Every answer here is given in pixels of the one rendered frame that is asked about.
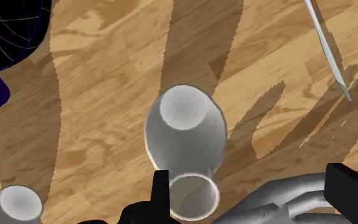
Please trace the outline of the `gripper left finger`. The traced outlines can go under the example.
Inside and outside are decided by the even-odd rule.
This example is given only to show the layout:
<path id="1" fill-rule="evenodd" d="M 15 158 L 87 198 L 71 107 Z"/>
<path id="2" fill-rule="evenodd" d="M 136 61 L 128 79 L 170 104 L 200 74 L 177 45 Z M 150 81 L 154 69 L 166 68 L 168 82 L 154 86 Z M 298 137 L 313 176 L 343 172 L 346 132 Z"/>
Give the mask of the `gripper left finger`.
<path id="1" fill-rule="evenodd" d="M 170 216 L 168 170 L 154 172 L 150 200 L 127 205 L 117 224 L 179 224 Z"/>

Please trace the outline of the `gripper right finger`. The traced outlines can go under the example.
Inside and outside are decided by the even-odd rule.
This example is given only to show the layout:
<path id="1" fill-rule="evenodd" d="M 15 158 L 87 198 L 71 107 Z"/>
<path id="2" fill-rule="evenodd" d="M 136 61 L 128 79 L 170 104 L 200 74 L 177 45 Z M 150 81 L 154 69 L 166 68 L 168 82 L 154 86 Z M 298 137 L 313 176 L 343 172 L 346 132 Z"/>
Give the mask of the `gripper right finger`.
<path id="1" fill-rule="evenodd" d="M 327 164 L 324 198 L 342 215 L 358 215 L 358 172 L 342 163 Z"/>

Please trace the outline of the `tall white-grey vase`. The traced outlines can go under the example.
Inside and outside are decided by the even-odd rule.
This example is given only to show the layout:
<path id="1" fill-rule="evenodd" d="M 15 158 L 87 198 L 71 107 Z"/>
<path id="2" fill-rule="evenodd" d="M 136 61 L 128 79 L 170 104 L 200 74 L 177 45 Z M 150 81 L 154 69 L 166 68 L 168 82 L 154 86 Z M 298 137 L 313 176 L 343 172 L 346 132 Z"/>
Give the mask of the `tall white-grey vase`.
<path id="1" fill-rule="evenodd" d="M 210 216 L 220 201 L 212 179 L 224 159 L 227 125 L 206 93 L 176 85 L 157 97 L 144 122 L 155 169 L 169 171 L 170 213 L 184 221 Z"/>

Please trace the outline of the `silver knife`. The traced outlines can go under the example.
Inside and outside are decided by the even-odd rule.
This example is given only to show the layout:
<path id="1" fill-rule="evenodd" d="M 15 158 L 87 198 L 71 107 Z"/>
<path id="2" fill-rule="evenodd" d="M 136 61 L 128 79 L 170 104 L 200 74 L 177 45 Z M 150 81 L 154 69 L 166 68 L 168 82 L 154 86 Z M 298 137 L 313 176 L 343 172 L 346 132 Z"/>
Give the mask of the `silver knife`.
<path id="1" fill-rule="evenodd" d="M 312 21 L 314 23 L 315 26 L 315 30 L 317 31 L 318 37 L 319 37 L 319 41 L 322 47 L 322 50 L 324 52 L 324 55 L 326 57 L 327 63 L 329 64 L 329 67 L 332 71 L 332 74 L 336 80 L 336 82 L 339 84 L 341 90 L 343 91 L 345 97 L 347 98 L 348 101 L 351 101 L 351 96 L 347 90 L 347 86 L 343 80 L 343 77 L 341 75 L 341 72 L 339 70 L 339 67 L 334 59 L 333 56 L 333 52 L 329 46 L 329 43 L 327 42 L 327 39 L 324 35 L 324 32 L 322 30 L 322 26 L 321 23 L 319 22 L 318 18 L 317 18 L 317 14 L 315 12 L 315 8 L 312 5 L 312 1 L 311 0 L 304 0 L 306 7 L 309 11 L 309 14 L 312 18 Z"/>

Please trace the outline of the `white-grey cylindrical cup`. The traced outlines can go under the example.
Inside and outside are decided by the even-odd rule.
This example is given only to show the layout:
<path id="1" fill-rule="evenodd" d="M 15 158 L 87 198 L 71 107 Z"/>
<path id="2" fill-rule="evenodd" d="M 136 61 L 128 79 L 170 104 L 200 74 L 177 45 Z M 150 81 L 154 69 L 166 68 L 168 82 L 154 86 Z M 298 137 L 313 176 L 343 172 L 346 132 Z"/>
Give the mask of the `white-grey cylindrical cup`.
<path id="1" fill-rule="evenodd" d="M 39 195 L 26 186 L 0 190 L 0 224 L 40 224 L 43 205 Z"/>

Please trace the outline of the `black ball with thin lines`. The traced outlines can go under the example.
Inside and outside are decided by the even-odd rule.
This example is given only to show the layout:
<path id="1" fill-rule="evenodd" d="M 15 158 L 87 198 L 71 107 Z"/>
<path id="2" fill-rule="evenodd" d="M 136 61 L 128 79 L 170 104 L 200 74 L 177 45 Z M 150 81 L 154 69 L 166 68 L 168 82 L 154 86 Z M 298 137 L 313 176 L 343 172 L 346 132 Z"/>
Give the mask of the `black ball with thin lines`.
<path id="1" fill-rule="evenodd" d="M 44 40 L 52 0 L 0 0 L 0 71 L 32 54 Z"/>

